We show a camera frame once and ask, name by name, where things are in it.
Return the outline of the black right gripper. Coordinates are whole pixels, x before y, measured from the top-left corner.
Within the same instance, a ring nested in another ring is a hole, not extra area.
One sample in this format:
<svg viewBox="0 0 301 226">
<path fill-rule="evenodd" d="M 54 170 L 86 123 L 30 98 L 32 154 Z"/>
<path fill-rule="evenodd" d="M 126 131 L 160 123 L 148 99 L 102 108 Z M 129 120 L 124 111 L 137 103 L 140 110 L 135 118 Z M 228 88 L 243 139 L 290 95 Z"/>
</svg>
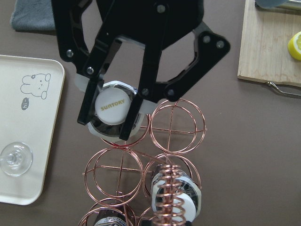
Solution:
<svg viewBox="0 0 301 226">
<path fill-rule="evenodd" d="M 176 101 L 191 89 L 230 50 L 230 43 L 203 22 L 201 0 L 99 0 L 102 25 L 92 50 L 88 50 L 81 17 L 88 0 L 51 2 L 59 53 L 77 73 L 94 79 L 104 68 L 113 42 L 127 38 L 144 45 L 139 83 L 141 98 Z M 194 60 L 176 77 L 156 80 L 161 53 L 188 33 L 195 34 Z"/>
</svg>

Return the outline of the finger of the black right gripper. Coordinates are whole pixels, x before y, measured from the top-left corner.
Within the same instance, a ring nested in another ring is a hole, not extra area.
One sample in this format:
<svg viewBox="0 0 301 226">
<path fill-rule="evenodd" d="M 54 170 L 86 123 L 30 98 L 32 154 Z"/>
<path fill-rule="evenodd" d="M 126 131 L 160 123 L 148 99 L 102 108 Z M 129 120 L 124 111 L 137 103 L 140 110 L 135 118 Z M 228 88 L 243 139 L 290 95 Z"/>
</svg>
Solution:
<svg viewBox="0 0 301 226">
<path fill-rule="evenodd" d="M 127 141 L 129 139 L 130 133 L 132 131 L 133 125 L 139 113 L 142 102 L 143 102 L 143 98 L 139 94 L 134 96 L 130 108 L 128 110 L 125 122 L 121 127 L 120 136 L 119 136 L 121 140 Z"/>
<path fill-rule="evenodd" d="M 77 119 L 79 124 L 87 125 L 93 119 L 95 115 L 95 100 L 100 90 L 102 90 L 103 84 L 103 79 L 98 81 L 89 80 Z"/>
</svg>

